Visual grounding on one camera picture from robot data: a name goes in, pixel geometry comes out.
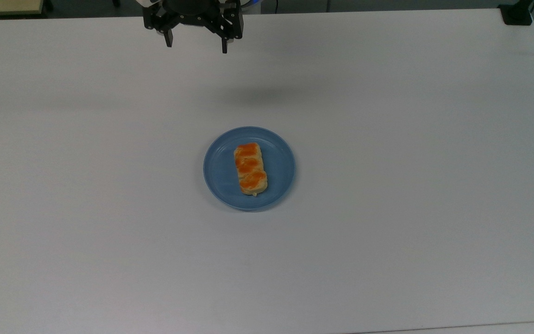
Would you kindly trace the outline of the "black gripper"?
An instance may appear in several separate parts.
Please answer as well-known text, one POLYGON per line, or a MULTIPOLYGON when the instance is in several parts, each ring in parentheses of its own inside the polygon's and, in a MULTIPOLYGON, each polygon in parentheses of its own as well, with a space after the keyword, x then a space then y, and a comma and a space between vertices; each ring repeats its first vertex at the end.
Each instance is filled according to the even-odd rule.
POLYGON ((172 29, 178 25, 205 27, 216 34, 223 54, 228 53, 229 40, 243 38, 239 0, 145 0, 143 22, 146 29, 165 36, 167 47, 172 47, 172 29))

